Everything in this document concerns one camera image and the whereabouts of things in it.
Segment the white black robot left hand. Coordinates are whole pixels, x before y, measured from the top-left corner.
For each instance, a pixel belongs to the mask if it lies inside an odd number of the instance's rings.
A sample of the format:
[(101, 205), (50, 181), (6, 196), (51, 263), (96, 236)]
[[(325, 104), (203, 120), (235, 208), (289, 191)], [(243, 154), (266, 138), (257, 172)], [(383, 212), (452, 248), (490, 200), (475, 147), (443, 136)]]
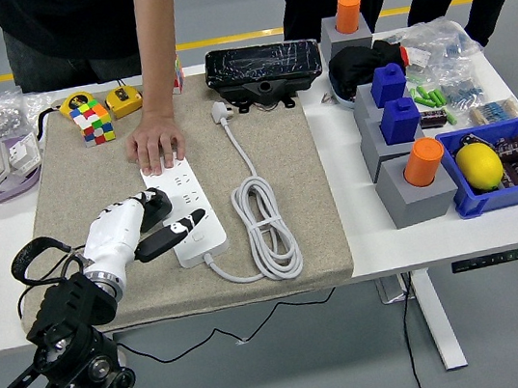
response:
[(89, 260), (85, 276), (91, 280), (113, 277), (124, 280), (125, 267), (133, 261), (148, 263), (180, 244), (205, 216), (204, 209), (189, 214), (151, 236), (140, 239), (172, 211), (168, 195), (160, 189), (148, 188), (103, 210), (91, 224), (84, 257)]

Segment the person's left hand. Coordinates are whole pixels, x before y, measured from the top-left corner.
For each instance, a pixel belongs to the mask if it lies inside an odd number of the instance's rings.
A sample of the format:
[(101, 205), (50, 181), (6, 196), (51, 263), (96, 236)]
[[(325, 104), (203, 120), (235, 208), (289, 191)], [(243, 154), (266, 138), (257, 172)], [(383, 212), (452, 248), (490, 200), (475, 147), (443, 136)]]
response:
[(186, 156), (186, 141), (174, 117), (146, 113), (142, 118), (126, 138), (126, 158), (146, 176), (160, 175)]

